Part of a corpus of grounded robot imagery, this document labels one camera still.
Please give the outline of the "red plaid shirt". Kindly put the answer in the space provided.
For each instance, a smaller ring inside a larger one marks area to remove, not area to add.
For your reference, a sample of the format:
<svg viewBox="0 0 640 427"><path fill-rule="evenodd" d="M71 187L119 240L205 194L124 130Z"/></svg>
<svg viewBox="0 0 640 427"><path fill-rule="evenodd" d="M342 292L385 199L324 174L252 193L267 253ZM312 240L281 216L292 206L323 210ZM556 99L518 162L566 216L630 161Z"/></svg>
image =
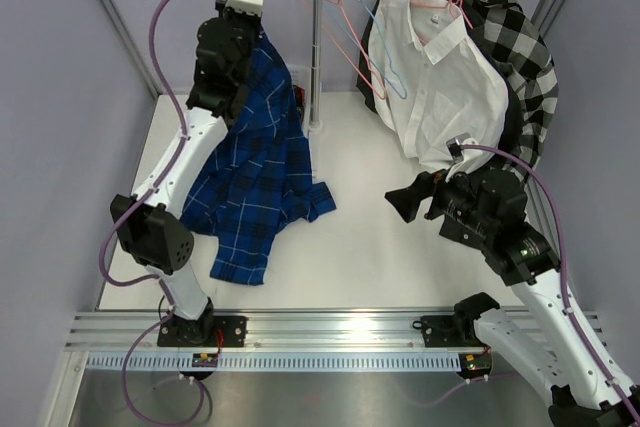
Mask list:
<svg viewBox="0 0 640 427"><path fill-rule="evenodd" d="M306 111L306 91L304 88L295 85L294 86L294 97L296 103L296 110L298 112L298 116L301 121L304 120L305 111Z"/></svg>

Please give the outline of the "blue wire hanger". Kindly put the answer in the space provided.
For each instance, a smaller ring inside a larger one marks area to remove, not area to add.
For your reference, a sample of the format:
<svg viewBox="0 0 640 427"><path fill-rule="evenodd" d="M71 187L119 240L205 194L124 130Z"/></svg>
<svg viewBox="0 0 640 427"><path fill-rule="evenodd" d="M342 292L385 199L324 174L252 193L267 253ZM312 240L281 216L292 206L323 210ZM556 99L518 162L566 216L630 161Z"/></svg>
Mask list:
<svg viewBox="0 0 640 427"><path fill-rule="evenodd" d="M356 31L353 27L349 14L345 7L345 0L321 0L322 6L329 4L334 6L341 15L341 20L333 19L334 23L340 27L345 35L351 40L351 42L357 47L359 53L362 55L365 61L365 68L358 67L354 60L352 60L348 54L345 53L343 47L337 42L332 35L330 39L348 61L351 67L356 71L357 78L360 79L366 86L371 89L371 93L381 99L388 100L391 92L395 93L402 100L406 100L408 97L408 91L404 79L394 67L393 60L391 58L391 51L386 39L386 31L381 22L376 18L376 14L373 9L369 7L369 0L352 0L359 4L367 13L368 19L371 21L371 29L369 31L369 38L372 38L374 32L378 34L379 41L383 49L383 59L388 62L389 71L383 71L382 61L375 61L371 54L372 49L369 46L368 41L364 41L361 38L356 37Z"/></svg>

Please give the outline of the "blue plaid shirt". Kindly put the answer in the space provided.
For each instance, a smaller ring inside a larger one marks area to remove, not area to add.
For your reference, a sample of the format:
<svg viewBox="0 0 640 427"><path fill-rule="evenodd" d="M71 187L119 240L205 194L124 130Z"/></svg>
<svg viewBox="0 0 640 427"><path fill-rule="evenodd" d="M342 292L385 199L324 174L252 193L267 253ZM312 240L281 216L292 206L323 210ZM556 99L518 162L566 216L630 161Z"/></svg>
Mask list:
<svg viewBox="0 0 640 427"><path fill-rule="evenodd" d="M254 47L250 85L239 119L191 187L181 220L191 232L217 239L211 278L256 286L264 282L275 237L336 204L328 186L312 178L292 78L267 36Z"/></svg>

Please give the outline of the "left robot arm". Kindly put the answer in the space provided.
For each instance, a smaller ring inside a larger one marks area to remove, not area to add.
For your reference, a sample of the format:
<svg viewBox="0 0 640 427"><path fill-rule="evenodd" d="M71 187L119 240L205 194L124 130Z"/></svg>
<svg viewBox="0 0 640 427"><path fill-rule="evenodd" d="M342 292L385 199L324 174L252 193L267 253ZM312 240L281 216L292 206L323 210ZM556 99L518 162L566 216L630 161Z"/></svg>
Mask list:
<svg viewBox="0 0 640 427"><path fill-rule="evenodd" d="M146 180L117 195L110 210L123 251L158 281L169 302L164 330L177 345L202 346L215 335L213 304L192 267L194 237L180 216L214 149L240 116L259 38L262 0L219 1L218 17L198 29L195 80L180 127Z"/></svg>

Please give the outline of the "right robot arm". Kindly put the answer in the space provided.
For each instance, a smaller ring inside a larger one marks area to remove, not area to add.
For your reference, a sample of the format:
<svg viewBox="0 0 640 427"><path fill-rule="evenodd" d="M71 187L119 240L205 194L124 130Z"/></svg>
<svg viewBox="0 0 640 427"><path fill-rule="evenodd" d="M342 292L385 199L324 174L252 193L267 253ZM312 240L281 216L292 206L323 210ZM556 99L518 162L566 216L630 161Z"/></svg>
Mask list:
<svg viewBox="0 0 640 427"><path fill-rule="evenodd" d="M527 196L510 172L478 177L423 172L386 200L412 222L424 200L428 220L471 233L485 262L529 310L549 346L515 325L489 294L454 306L440 330L502 356L543 399L555 426L636 426L639 387L608 354L565 283L561 261L526 220Z"/></svg>

